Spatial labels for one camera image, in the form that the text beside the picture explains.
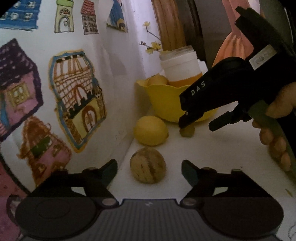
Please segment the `person's right hand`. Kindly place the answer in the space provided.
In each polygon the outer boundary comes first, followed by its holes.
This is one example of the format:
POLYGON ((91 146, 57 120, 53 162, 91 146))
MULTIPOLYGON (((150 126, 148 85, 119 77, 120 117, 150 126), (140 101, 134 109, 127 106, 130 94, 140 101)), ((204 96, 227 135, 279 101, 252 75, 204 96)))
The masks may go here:
MULTIPOLYGON (((288 116, 295 109, 295 82, 283 87, 276 99, 269 105, 265 114, 273 119, 288 116)), ((269 148, 271 157, 283 171, 291 169, 291 158, 287 151, 288 142, 279 125, 267 126, 253 121, 252 126, 260 130, 260 142, 269 148)))

